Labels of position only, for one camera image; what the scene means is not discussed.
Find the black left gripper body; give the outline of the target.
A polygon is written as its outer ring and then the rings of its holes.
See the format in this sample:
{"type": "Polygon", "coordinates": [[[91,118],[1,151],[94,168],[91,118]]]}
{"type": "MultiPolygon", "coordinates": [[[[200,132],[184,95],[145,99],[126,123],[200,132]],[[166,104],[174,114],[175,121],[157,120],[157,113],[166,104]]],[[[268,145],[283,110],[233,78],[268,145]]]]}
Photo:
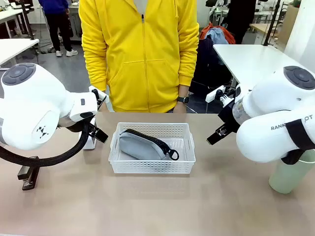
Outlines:
{"type": "Polygon", "coordinates": [[[98,133],[99,131],[99,128],[96,126],[94,119],[87,122],[86,126],[87,126],[86,128],[87,133],[98,133]]]}

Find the person left hand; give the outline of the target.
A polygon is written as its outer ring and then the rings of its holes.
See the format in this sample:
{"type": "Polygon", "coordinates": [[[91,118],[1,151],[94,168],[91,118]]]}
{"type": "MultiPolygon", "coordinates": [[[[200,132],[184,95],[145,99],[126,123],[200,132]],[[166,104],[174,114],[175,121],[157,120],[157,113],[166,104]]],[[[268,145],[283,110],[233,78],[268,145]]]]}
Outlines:
{"type": "Polygon", "coordinates": [[[185,114],[187,112],[186,104],[178,101],[176,106],[173,109],[173,113],[185,114]]]}

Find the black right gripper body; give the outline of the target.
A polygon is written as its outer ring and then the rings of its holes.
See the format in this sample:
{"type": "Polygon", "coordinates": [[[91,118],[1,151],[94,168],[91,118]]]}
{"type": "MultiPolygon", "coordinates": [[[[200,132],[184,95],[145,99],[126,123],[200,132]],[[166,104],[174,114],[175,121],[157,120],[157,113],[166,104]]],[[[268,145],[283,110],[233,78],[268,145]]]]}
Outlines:
{"type": "Polygon", "coordinates": [[[218,114],[219,118],[223,121],[222,127],[226,130],[238,130],[240,124],[236,121],[233,116],[232,110],[235,101],[230,101],[218,114]]]}

